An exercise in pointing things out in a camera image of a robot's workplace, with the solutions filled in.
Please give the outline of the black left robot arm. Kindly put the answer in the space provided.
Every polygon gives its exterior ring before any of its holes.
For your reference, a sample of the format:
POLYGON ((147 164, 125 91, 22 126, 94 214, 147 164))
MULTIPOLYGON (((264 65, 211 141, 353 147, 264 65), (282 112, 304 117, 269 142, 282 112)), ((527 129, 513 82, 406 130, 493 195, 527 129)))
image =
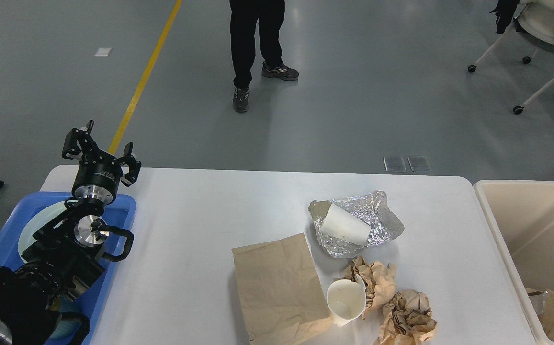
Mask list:
POLYGON ((120 158, 100 149, 91 137, 93 125, 75 127, 65 138, 62 157, 78 160, 79 170, 64 209, 32 232, 20 268, 0 265, 0 345, 43 345, 61 322, 77 326, 70 343, 82 344, 90 318, 60 311, 58 300, 82 296, 106 272, 101 260, 119 262, 131 251, 133 233, 102 215, 120 183, 136 182, 141 162, 132 143, 120 158))

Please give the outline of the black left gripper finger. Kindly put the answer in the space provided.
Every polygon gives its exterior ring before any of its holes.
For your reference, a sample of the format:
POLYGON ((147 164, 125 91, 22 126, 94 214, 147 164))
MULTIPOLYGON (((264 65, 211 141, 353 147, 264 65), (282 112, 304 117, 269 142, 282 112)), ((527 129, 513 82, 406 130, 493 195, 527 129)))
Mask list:
POLYGON ((107 153, 91 137, 94 124, 94 120, 89 120, 81 129, 74 127, 68 132, 61 152, 63 159, 78 160, 82 165, 106 162, 107 153))
POLYGON ((124 154, 121 157, 115 159, 114 163, 115 165, 120 167, 128 167, 128 172, 122 174, 122 176, 120 177, 121 183, 123 183, 125 186, 131 186, 132 184, 136 183, 139 177, 142 163, 133 155, 132 142, 126 144, 124 154))

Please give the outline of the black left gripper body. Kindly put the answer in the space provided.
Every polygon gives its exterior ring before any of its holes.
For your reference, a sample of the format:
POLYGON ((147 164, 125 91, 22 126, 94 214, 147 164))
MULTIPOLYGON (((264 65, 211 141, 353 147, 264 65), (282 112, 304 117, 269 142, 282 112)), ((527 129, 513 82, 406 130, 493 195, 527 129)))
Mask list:
POLYGON ((117 197, 122 168, 114 163, 79 163, 72 187, 76 199, 97 199, 110 205, 117 197))

